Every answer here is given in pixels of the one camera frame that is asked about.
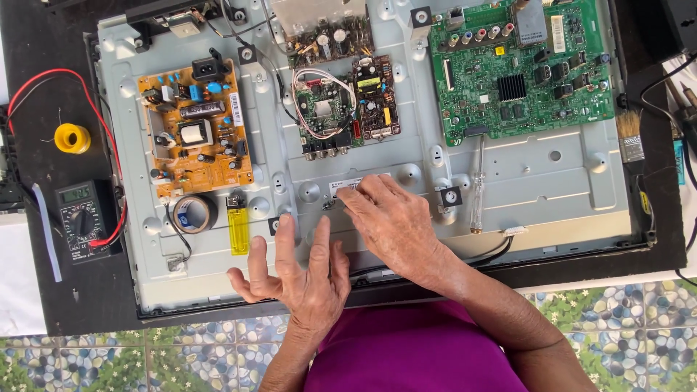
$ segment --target red wire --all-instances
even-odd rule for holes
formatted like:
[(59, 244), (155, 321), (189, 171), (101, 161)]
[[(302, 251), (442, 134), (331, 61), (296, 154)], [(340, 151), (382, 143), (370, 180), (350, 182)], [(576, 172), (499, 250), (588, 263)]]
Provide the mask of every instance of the red wire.
[[(102, 123), (102, 126), (107, 131), (107, 136), (109, 137), (109, 141), (111, 141), (112, 146), (114, 146), (114, 157), (116, 158), (116, 168), (118, 169), (118, 175), (123, 178), (123, 175), (121, 174), (121, 163), (118, 160), (118, 151), (116, 150), (116, 140), (114, 140), (114, 135), (112, 134), (109, 127), (107, 126), (106, 121), (104, 121), (104, 117), (102, 117), (101, 113), (99, 113), (99, 109), (97, 109), (97, 106), (94, 104), (94, 101), (92, 101), (92, 98), (89, 96), (89, 90), (87, 89), (87, 84), (85, 83), (84, 79), (82, 79), (82, 76), (80, 76), (77, 72), (75, 72), (73, 70), (66, 69), (66, 68), (55, 68), (55, 69), (51, 69), (51, 70), (46, 70), (46, 71), (36, 75), (35, 77), (32, 77), (30, 80), (28, 80), (26, 83), (24, 83), (20, 87), (20, 89), (17, 90), (17, 93), (12, 97), (12, 100), (10, 101), (10, 106), (8, 107), (8, 115), (10, 113), (12, 113), (12, 108), (15, 106), (15, 102), (17, 101), (19, 96), (22, 94), (22, 92), (30, 84), (35, 82), (37, 79), (40, 79), (41, 77), (44, 77), (44, 76), (49, 75), (51, 73), (58, 73), (58, 72), (71, 73), (71, 74), (77, 76), (78, 79), (80, 79), (80, 82), (82, 83), (82, 88), (85, 92), (85, 96), (87, 97), (87, 100), (89, 101), (89, 104), (92, 107), (92, 110), (94, 110), (94, 113), (97, 114), (97, 118), (99, 118), (99, 122)], [(12, 127), (11, 120), (8, 123), (8, 125), (10, 126), (10, 132), (14, 136), (15, 129)], [(96, 240), (90, 241), (90, 243), (89, 243), (90, 246), (92, 246), (94, 248), (97, 246), (108, 245), (109, 243), (111, 243), (114, 240), (114, 238), (116, 238), (116, 236), (118, 235), (118, 232), (121, 231), (121, 228), (124, 224), (124, 220), (126, 217), (125, 210), (126, 210), (126, 203), (124, 202), (123, 203), (123, 213), (121, 214), (121, 219), (118, 220), (118, 224), (116, 225), (116, 229), (114, 230), (114, 233), (112, 233), (112, 235), (109, 236), (108, 239), (96, 239)]]

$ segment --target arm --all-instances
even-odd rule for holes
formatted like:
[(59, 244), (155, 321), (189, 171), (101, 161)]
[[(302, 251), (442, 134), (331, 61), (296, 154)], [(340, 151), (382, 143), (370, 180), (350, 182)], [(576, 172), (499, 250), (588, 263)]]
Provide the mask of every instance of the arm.
[(357, 190), (341, 188), (337, 196), (368, 250), (396, 274), (465, 306), (504, 348), (530, 392), (597, 391), (564, 335), (528, 300), (438, 241), (426, 199), (384, 174), (366, 176)]
[(260, 236), (252, 239), (247, 259), (250, 279), (240, 269), (227, 271), (232, 287), (245, 301), (275, 298), (291, 312), (283, 345), (266, 369), (259, 392), (302, 391), (309, 360), (339, 319), (351, 291), (349, 258), (341, 241), (330, 245), (329, 218), (322, 217), (317, 225), (306, 271), (295, 259), (295, 227), (290, 214), (281, 216), (276, 231), (278, 278), (268, 275), (266, 241)]

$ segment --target heat sink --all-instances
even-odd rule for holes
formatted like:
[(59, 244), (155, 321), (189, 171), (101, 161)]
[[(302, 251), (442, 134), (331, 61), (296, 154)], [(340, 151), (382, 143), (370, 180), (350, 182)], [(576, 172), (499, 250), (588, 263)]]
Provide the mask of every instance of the heat sink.
[(512, 75), (498, 78), (498, 100), (509, 102), (523, 99), (528, 94), (525, 90), (523, 75)]

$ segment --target brush bristles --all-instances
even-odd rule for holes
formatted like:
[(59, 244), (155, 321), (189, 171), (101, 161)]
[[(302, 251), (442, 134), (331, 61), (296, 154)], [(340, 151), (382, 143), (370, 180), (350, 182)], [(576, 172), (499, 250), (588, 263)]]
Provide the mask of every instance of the brush bristles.
[(620, 139), (639, 134), (639, 127), (641, 126), (639, 113), (634, 111), (622, 113), (615, 117), (615, 121), (617, 122), (617, 134), (620, 136)]

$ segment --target black table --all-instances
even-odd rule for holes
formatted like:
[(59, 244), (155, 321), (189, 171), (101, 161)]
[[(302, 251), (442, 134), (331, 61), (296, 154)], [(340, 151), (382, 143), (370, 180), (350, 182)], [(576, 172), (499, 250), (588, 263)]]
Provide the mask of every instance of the black table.
[[(631, 15), (631, 0), (615, 0), (620, 15)], [(39, 0), (0, 1), (0, 26), (5, 50), (10, 95), (30, 77), (50, 68), (70, 68), (86, 78), (91, 70), (87, 61), (83, 33), (94, 33), (98, 20), (123, 13), (127, 8), (146, 3), (145, 0), (87, 0), (55, 13), (47, 12)], [(662, 76), (659, 66), (647, 68), (650, 59), (637, 40), (636, 27), (630, 17), (622, 18), (621, 36), (627, 58), (629, 97), (636, 100), (638, 92)], [(44, 193), (89, 179), (108, 179), (111, 169), (105, 141), (93, 135), (88, 152), (72, 156), (61, 153), (50, 140), (59, 124), (59, 108), (63, 122), (85, 124), (99, 129), (79, 85), (57, 79), (53, 88), (42, 87), (17, 111), (13, 121), (17, 131), (16, 144), (22, 180), (31, 186), (38, 183)], [(655, 89), (650, 99), (666, 102), (664, 89)], [(648, 172), (675, 165), (669, 122), (646, 114), (642, 124)], [(664, 170), (646, 181), (657, 217), (658, 243), (650, 250), (605, 257), (565, 259), (544, 264), (497, 268), (487, 273), (505, 284), (529, 287), (553, 283), (575, 282), (638, 273), (682, 268), (687, 265), (682, 234), (682, 214), (677, 174)], [(56, 211), (56, 202), (49, 197), (48, 207)], [(124, 254), (80, 265), (63, 266), (63, 282), (55, 283), (49, 264), (40, 216), (27, 211), (31, 245), (41, 294), (44, 316), (51, 336), (77, 335), (103, 331), (142, 328), (137, 319), (130, 269)], [(355, 288), (347, 306), (366, 306), (400, 301), (436, 298), (438, 295), (410, 282), (393, 282), (370, 288)], [(148, 326), (239, 319), (286, 312), (276, 302), (216, 310), (177, 319), (157, 321)]]

